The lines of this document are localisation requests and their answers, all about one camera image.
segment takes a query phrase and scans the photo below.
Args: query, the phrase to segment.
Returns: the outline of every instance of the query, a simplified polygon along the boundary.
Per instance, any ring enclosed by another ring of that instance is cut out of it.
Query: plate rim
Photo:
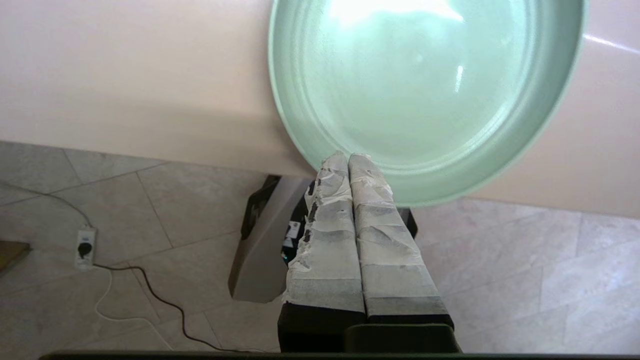
[[[319,167],[320,164],[314,165],[311,163],[311,161],[309,160],[308,154],[307,152],[305,152],[303,149],[303,147],[300,145],[300,142],[298,141],[298,139],[294,136],[294,132],[292,131],[290,125],[289,125],[289,121],[287,119],[287,117],[284,115],[284,111],[283,111],[283,107],[282,107],[282,102],[280,100],[280,93],[278,92],[278,86],[277,86],[277,81],[275,78],[275,64],[274,64],[274,59],[273,59],[273,50],[274,50],[274,37],[275,37],[275,22],[276,22],[276,14],[278,12],[278,6],[280,6],[280,4],[282,2],[285,2],[285,0],[273,0],[273,4],[271,5],[271,14],[269,16],[269,31],[268,31],[268,46],[267,46],[267,54],[268,54],[268,67],[269,67],[269,82],[271,85],[271,93],[273,94],[273,99],[275,101],[276,104],[276,108],[278,110],[278,115],[280,116],[280,121],[282,121],[282,124],[284,125],[284,128],[287,130],[287,134],[289,135],[289,138],[291,139],[291,141],[293,142],[293,144],[296,146],[296,149],[298,150],[298,152],[302,155],[302,157],[305,159],[305,161],[315,170],[315,171],[319,171]],[[476,182],[475,184],[468,186],[462,190],[459,190],[455,193],[452,193],[450,195],[446,195],[443,197],[439,197],[437,199],[432,199],[432,200],[417,200],[417,201],[413,201],[413,202],[399,202],[396,199],[394,199],[394,202],[396,204],[396,206],[398,207],[410,207],[410,206],[433,206],[433,205],[437,205],[437,204],[442,204],[445,202],[449,202],[449,201],[453,201],[456,199],[459,199],[460,197],[463,197],[465,195],[468,195],[482,187],[484,187],[485,185],[487,185],[488,183],[492,182],[494,179],[496,179],[497,177],[499,177],[500,175],[502,175],[503,173],[505,173],[505,171],[511,167],[511,165],[513,165],[514,163],[516,163],[518,160],[520,160],[522,158],[522,156],[533,146],[533,144],[538,140],[538,138],[541,136],[542,132],[544,132],[544,130],[548,127],[548,125],[551,123],[551,119],[555,117],[555,115],[558,112],[558,109],[561,105],[561,103],[563,103],[564,98],[566,97],[566,93],[568,91],[569,88],[569,84],[572,82],[573,77],[575,75],[575,69],[577,67],[577,63],[579,58],[582,55],[582,50],[583,50],[583,46],[584,46],[584,32],[586,29],[586,24],[588,22],[588,0],[580,0],[580,5],[581,5],[581,12],[579,13],[579,17],[580,17],[580,26],[579,26],[579,31],[578,34],[579,37],[577,39],[577,43],[575,46],[575,52],[574,52],[574,56],[573,59],[571,61],[571,65],[569,66],[568,69],[568,73],[566,76],[566,79],[562,85],[562,88],[559,91],[559,95],[555,101],[555,103],[553,104],[553,106],[551,107],[547,117],[541,122],[540,126],[538,127],[538,129],[536,130],[536,132],[529,137],[529,139],[527,139],[527,141],[523,144],[523,146],[517,151],[517,153],[507,162],[505,162],[505,164],[503,164],[501,167],[499,167],[496,171],[492,172],[489,176],[486,176],[484,179]]]

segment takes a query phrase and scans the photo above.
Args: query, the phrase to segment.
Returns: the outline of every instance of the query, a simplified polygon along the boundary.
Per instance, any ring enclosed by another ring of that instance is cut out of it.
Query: label
[[[300,223],[297,221],[290,221],[286,237],[297,239],[299,230],[300,230]]]
[[[291,240],[291,238],[284,238],[282,246],[293,248],[293,240]]]

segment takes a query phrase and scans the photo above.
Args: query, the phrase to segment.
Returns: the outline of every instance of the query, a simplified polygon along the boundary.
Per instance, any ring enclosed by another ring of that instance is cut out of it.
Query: floor tile
[[[83,183],[108,179],[162,164],[164,161],[66,149],[71,165]]]
[[[171,248],[136,174],[56,195],[81,208],[98,229],[96,263],[109,265]]]
[[[112,322],[93,307],[108,285],[105,271],[82,272],[0,297],[0,358],[35,359],[147,326]],[[157,321],[136,279],[115,274],[114,293],[100,307],[114,317],[144,316]]]
[[[209,323],[225,348],[267,351],[278,347],[280,297],[267,304],[233,301],[206,311]]]
[[[231,302],[227,279],[239,239],[239,233],[228,234],[129,263],[146,270],[160,297],[182,306],[187,314],[199,313]],[[138,272],[136,276],[143,281]],[[163,321],[178,318],[177,310],[148,297]]]
[[[543,208],[462,198],[428,208],[412,208],[419,247],[504,224],[544,211]]]
[[[569,342],[640,322],[640,282],[590,297],[568,307],[564,339]]]
[[[460,337],[458,344],[465,353],[544,353],[562,345],[565,320],[566,307],[560,307]]]
[[[640,322],[611,331],[570,341],[554,349],[567,354],[628,354],[640,355]]]
[[[584,214],[578,240],[578,255],[640,240],[640,220]]]
[[[238,231],[264,174],[182,163],[139,172],[174,246]]]
[[[158,337],[158,334],[149,326],[108,339],[94,341],[77,347],[77,350],[170,351],[162,339]]]
[[[579,213],[547,210],[429,245],[422,258],[446,295],[574,257],[579,224]]]
[[[492,329],[538,312],[541,269],[443,297],[456,336]]]
[[[638,281],[640,241],[545,266],[541,309],[551,309]]]
[[[0,294],[77,273],[74,254],[82,226],[81,215],[46,197],[0,207],[0,239],[23,241],[32,249],[0,277]]]
[[[221,347],[216,335],[209,326],[209,321],[204,313],[187,315],[185,319],[187,334],[192,338],[209,342],[215,347]],[[165,322],[158,327],[158,331],[162,334],[174,350],[178,351],[216,351],[215,349],[197,341],[187,339],[182,334],[182,322],[180,319]]]
[[[79,185],[62,149],[0,142],[0,180],[38,192],[50,193]],[[34,197],[0,185],[0,204]]]

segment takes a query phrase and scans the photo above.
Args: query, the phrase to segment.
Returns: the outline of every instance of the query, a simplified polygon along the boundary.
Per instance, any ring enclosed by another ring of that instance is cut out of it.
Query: electrical outlet
[[[93,267],[93,253],[95,252],[95,233],[92,227],[78,230],[76,246],[76,268],[89,270]]]

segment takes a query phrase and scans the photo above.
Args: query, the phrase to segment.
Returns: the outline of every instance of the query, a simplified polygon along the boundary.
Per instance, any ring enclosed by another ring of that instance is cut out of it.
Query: pale green dish
[[[585,22],[578,0],[275,0],[273,94],[316,169],[364,152],[398,206],[475,190],[553,114]]]

